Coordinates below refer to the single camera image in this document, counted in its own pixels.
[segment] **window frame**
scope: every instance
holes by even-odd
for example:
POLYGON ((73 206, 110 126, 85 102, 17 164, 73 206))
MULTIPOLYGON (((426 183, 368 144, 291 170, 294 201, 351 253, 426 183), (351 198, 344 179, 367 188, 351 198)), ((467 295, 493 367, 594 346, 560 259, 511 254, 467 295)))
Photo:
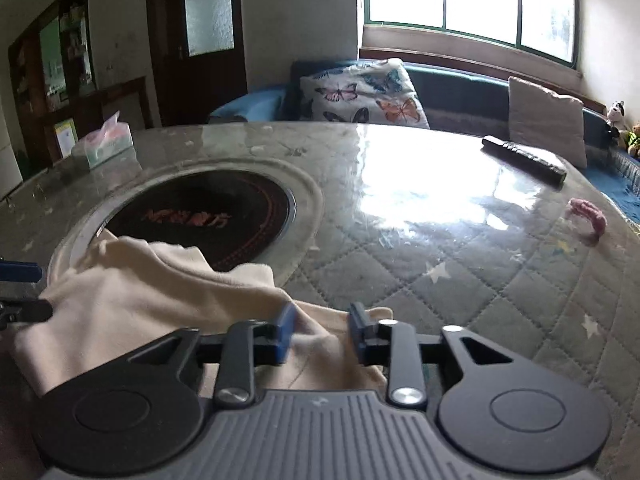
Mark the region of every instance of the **window frame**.
POLYGON ((494 40, 494 38, 488 38, 486 36, 479 36, 472 34, 471 32, 462 32, 460 30, 453 30, 447 28, 447 0, 443 0, 442 4, 442 26, 433 27, 429 25, 415 25, 415 23, 403 23, 403 22, 377 22, 371 19, 369 0, 364 0, 364 23, 371 25, 395 25, 400 27, 418 28, 421 30, 437 30, 446 34, 458 34, 460 36, 466 36, 468 38, 475 38, 476 40, 489 41, 491 43, 497 43, 504 46, 510 46, 529 54, 535 54, 536 56, 543 57, 553 62, 559 63, 563 66, 576 70, 578 65, 578 45, 580 41, 580 30, 578 28, 580 23, 580 0, 574 0, 574 51, 572 53, 571 61, 566 61, 541 50, 531 48, 522 44, 522 0, 518 0, 518 24, 516 29, 516 41, 515 43, 508 43, 506 41, 494 40))

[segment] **stuffed animal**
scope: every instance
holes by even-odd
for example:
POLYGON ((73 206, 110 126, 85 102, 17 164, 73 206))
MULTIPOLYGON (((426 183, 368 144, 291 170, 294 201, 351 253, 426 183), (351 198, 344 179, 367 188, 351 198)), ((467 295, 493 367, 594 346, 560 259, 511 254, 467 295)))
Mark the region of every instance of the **stuffed animal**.
POLYGON ((624 101, 617 101, 611 105, 607 111, 607 123, 609 123, 614 135, 618 132, 618 146, 626 150, 628 148, 629 128, 625 123, 624 101))
POLYGON ((629 133, 629 147, 626 152, 633 158, 637 158, 640 150, 640 123, 634 126, 634 130, 629 133))

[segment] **cushion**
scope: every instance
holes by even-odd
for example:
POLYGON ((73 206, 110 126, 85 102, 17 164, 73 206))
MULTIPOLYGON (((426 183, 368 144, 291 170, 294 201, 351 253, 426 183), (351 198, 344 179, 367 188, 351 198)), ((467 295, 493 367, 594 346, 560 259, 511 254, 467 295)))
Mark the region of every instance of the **cushion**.
POLYGON ((587 167, 580 99, 512 76, 509 133, 513 142, 544 148, 577 168, 587 167))
POLYGON ((402 61, 354 64, 300 78, 301 118, 428 128, 402 61))

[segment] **brown wooden door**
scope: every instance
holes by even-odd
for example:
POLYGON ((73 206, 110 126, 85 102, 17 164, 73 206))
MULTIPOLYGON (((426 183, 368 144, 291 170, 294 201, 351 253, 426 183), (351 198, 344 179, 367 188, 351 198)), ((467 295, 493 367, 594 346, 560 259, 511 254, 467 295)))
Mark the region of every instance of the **brown wooden door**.
POLYGON ((240 0, 146 0, 146 15, 162 125, 206 123, 246 93, 240 0))

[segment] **blue sofa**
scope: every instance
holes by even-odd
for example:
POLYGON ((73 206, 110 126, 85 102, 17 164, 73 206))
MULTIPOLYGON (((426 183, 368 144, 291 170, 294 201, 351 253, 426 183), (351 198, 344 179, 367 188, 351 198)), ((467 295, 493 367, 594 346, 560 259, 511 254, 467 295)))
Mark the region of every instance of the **blue sofa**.
MULTIPOLYGON (((210 120, 300 120, 300 77, 366 60, 297 61, 288 84, 251 92, 214 110, 210 120)), ((461 70, 405 63, 418 99, 433 130, 509 139, 508 82, 461 70)), ((622 150, 610 148, 606 120, 586 108, 584 142, 588 167, 584 175, 618 204, 629 218, 640 222, 640 165, 622 150)))

